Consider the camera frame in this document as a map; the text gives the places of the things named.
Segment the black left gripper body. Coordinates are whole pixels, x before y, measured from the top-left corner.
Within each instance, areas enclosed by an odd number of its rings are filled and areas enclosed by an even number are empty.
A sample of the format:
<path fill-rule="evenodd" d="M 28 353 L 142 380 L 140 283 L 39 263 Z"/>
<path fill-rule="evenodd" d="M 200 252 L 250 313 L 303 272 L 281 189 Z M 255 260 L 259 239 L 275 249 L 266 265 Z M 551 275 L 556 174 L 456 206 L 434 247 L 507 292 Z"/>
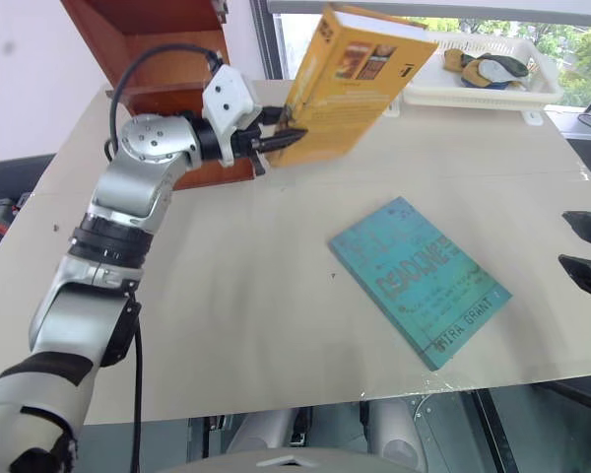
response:
<path fill-rule="evenodd" d="M 261 164 L 258 153 L 253 150 L 253 140 L 262 137 L 262 109 L 256 118 L 245 129 L 238 129 L 231 136 L 231 148 L 236 159 L 248 158 L 252 163 L 255 176 L 263 175 L 266 171 Z"/>

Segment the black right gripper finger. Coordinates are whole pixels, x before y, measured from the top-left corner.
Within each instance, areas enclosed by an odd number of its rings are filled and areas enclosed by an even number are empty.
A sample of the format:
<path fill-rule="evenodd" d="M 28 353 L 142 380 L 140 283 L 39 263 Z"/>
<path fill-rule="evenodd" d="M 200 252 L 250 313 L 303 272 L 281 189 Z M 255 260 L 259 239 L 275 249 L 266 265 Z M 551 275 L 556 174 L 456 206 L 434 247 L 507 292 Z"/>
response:
<path fill-rule="evenodd" d="M 558 261 L 569 278 L 591 295 L 591 260 L 561 254 Z"/>
<path fill-rule="evenodd" d="M 580 238 L 591 243 L 590 211 L 565 211 L 562 213 L 562 217 Z"/>

